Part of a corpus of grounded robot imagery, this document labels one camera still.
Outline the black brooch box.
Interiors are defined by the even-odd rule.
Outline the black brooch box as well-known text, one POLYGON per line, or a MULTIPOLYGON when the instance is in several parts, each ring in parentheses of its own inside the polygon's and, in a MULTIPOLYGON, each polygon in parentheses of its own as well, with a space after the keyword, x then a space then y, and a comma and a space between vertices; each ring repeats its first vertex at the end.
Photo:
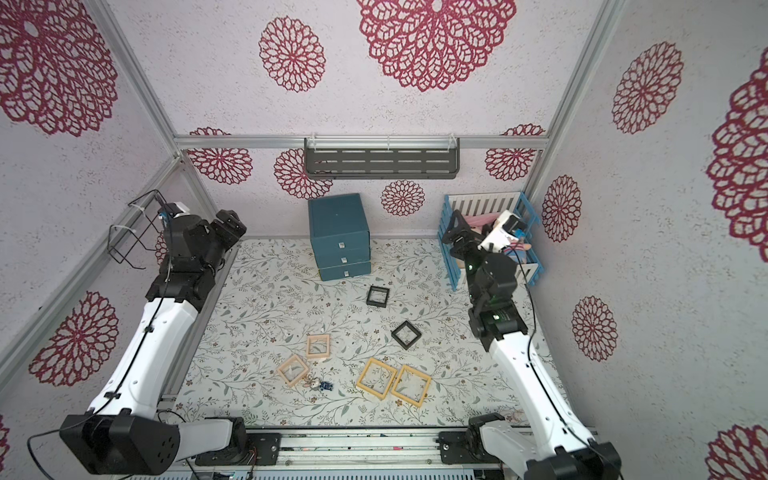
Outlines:
POLYGON ((367 293, 366 304, 378 308, 386 308, 389 300, 390 289, 372 285, 367 293))
POLYGON ((406 320, 391 332, 391 336, 404 350, 409 350, 422 337, 422 333, 406 320))

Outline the teal three-drawer cabinet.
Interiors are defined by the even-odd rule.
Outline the teal three-drawer cabinet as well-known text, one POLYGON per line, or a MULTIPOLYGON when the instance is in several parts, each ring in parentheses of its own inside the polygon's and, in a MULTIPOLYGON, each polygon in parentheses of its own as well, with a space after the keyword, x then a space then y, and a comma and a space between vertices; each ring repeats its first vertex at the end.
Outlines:
POLYGON ((370 230, 358 193, 308 201, 310 242, 322 281, 371 273, 370 230))

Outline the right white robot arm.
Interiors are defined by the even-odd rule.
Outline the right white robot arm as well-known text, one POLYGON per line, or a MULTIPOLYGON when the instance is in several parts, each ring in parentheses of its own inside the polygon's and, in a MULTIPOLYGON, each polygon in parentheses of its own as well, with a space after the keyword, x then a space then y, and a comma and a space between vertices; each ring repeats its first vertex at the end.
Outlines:
POLYGON ((512 381, 531 428, 522 434, 500 414, 481 415, 469 422, 466 449, 477 459, 498 459, 520 479, 620 479, 619 453, 569 407, 534 348, 536 325, 525 323, 513 301, 528 281, 507 253, 520 245, 516 232, 524 225, 505 210, 476 230, 455 210, 441 238, 465 267, 472 334, 512 381))

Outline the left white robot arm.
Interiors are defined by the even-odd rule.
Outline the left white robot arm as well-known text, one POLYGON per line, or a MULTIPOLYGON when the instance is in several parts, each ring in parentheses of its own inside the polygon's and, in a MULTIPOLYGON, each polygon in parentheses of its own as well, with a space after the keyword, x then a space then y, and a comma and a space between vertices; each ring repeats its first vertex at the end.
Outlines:
POLYGON ((235 464, 249 455, 240 417, 180 424, 156 417, 177 352, 225 254, 247 228, 233 210, 222 209, 208 221, 180 203, 165 203, 159 215, 168 252, 127 351, 86 412, 67 416, 54 431, 92 475, 160 475, 191 457, 235 464))

